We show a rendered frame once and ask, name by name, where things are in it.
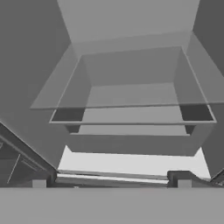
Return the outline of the clear glass fridge shelf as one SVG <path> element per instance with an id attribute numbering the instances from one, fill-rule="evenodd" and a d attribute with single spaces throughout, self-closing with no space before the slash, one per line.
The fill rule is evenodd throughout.
<path id="1" fill-rule="evenodd" d="M 71 43 L 33 109 L 224 102 L 224 76 L 192 32 Z"/>

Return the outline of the grey fridge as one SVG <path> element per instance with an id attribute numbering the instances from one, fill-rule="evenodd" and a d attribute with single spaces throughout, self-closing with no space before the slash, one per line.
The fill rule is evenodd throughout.
<path id="1" fill-rule="evenodd" d="M 56 170 L 53 186 L 166 186 L 168 171 L 208 182 L 220 171 L 212 157 L 224 151 L 224 102 L 209 104 L 217 122 L 200 123 L 213 129 L 194 156 L 72 152 L 66 142 L 71 135 L 188 136 L 198 124 L 52 124 L 55 109 L 32 108 L 69 44 L 173 32 L 197 37 L 201 2 L 0 0 L 0 122 Z"/>

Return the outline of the framed glass fridge shelf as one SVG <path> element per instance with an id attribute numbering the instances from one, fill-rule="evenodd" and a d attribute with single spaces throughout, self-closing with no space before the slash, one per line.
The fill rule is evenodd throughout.
<path id="1" fill-rule="evenodd" d="M 200 124 L 217 120 L 181 46 L 80 57 L 52 124 Z"/>

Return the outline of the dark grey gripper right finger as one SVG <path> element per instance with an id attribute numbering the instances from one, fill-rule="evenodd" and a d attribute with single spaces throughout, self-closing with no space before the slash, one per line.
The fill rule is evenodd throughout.
<path id="1" fill-rule="evenodd" d="M 201 178 L 198 178 L 190 171 L 168 171 L 168 187 L 210 187 L 211 184 Z"/>

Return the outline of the dark grey fridge door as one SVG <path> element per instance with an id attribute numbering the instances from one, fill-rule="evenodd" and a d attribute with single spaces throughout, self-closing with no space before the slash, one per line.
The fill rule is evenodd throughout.
<path id="1" fill-rule="evenodd" d="M 56 171 L 0 122 L 0 187 L 32 187 L 32 176 L 41 170 Z"/>
<path id="2" fill-rule="evenodd" d="M 215 176 L 213 176 L 210 180 L 211 183 L 217 184 L 219 186 L 224 186 L 224 169 L 218 172 Z"/>

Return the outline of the grey fridge drawer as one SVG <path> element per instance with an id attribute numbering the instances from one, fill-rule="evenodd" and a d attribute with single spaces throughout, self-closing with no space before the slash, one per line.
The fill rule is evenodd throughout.
<path id="1" fill-rule="evenodd" d="M 194 156 L 213 127 L 212 124 L 198 124 L 188 136 L 71 135 L 66 145 L 72 152 Z"/>

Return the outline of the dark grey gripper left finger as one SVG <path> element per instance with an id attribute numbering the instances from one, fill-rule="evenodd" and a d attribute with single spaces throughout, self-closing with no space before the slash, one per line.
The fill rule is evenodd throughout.
<path id="1" fill-rule="evenodd" d="M 33 188 L 48 188 L 52 187 L 55 183 L 55 179 L 57 178 L 56 171 L 37 171 L 32 176 L 32 187 Z"/>

